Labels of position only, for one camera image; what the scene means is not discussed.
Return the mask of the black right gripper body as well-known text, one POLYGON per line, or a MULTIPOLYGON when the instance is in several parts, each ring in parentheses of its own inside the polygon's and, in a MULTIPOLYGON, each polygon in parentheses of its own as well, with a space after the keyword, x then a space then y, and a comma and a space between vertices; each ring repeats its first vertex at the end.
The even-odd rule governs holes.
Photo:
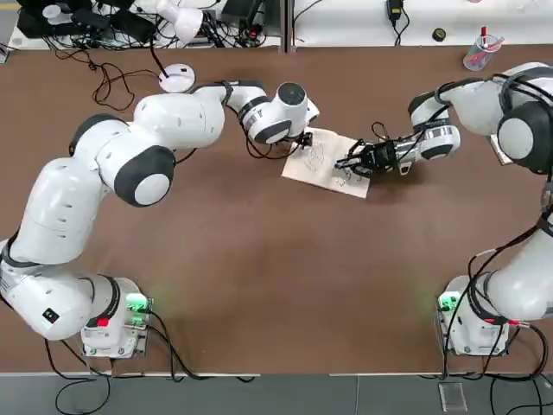
POLYGON ((368 166, 371 171, 385 172, 397 167, 396 147, 392 141, 382 141, 368 147, 368 166))

